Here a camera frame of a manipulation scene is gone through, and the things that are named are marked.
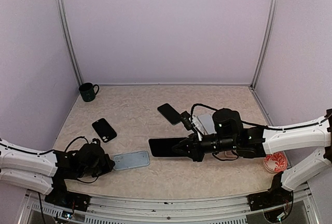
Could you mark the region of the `light blue phone case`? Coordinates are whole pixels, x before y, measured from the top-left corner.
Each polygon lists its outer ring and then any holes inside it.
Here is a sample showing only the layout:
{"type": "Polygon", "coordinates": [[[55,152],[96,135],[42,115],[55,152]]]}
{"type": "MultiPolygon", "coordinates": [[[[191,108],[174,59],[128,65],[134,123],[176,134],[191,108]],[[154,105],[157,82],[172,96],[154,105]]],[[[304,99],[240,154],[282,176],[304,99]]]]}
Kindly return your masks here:
{"type": "Polygon", "coordinates": [[[145,150],[114,155],[113,161],[115,162],[115,171],[136,169],[150,165],[149,154],[145,150]]]}

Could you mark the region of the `large silver phone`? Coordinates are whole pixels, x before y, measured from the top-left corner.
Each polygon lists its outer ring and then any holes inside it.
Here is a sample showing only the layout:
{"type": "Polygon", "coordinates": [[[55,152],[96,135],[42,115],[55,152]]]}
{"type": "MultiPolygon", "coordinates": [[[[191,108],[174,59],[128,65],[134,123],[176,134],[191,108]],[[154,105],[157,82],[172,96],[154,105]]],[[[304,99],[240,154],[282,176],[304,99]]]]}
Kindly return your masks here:
{"type": "Polygon", "coordinates": [[[170,137],[170,138],[151,138],[148,140],[150,151],[153,157],[156,158],[172,158],[183,157],[172,151],[172,146],[178,144],[186,137],[170,137]]]}

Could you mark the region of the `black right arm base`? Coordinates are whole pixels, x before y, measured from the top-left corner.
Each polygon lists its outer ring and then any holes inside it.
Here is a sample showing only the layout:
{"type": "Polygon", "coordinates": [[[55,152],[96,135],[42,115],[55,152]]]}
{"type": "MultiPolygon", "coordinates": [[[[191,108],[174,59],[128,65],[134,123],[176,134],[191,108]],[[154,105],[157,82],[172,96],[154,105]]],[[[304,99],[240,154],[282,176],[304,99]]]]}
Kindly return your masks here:
{"type": "Polygon", "coordinates": [[[253,193],[247,196],[251,211],[279,206],[294,200],[293,191],[282,188],[282,175],[283,172],[274,175],[271,187],[267,191],[253,193]]]}

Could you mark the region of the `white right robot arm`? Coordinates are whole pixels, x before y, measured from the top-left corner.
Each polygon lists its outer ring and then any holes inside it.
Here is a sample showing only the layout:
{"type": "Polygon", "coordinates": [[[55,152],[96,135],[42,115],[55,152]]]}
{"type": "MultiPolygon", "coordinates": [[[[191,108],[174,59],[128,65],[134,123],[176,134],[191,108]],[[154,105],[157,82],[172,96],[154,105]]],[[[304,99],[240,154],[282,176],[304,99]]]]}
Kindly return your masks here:
{"type": "Polygon", "coordinates": [[[331,167],[331,109],[326,115],[297,125],[269,127],[251,124],[244,128],[240,114],[228,108],[217,110],[212,115],[215,133],[202,135],[197,132],[172,147],[172,151],[201,162],[206,153],[233,150],[239,157],[263,158],[279,151],[316,147],[316,150],[301,162],[272,180],[265,200],[277,205],[285,198],[285,191],[294,191],[320,172],[331,167]]]}

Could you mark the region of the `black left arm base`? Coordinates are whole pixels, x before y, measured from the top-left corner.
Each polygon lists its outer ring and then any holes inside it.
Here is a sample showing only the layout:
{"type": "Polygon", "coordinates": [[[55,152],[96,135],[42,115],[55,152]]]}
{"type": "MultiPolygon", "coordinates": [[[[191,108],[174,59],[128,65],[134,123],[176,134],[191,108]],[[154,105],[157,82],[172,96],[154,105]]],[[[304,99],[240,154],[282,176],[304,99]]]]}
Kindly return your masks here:
{"type": "Polygon", "coordinates": [[[90,199],[91,197],[87,194],[68,191],[63,178],[53,178],[52,191],[45,196],[44,201],[71,210],[86,212],[90,199]]]}

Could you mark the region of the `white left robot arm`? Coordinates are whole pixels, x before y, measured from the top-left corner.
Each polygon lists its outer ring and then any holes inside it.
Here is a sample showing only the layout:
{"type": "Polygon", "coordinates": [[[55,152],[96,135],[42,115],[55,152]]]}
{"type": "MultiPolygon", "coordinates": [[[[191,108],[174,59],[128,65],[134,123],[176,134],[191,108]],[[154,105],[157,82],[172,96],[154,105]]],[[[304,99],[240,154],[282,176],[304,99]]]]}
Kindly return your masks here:
{"type": "Polygon", "coordinates": [[[113,170],[115,162],[99,139],[86,141],[79,149],[40,151],[1,140],[1,180],[7,184],[52,195],[59,204],[69,205],[73,198],[66,180],[99,178],[113,170]]]}

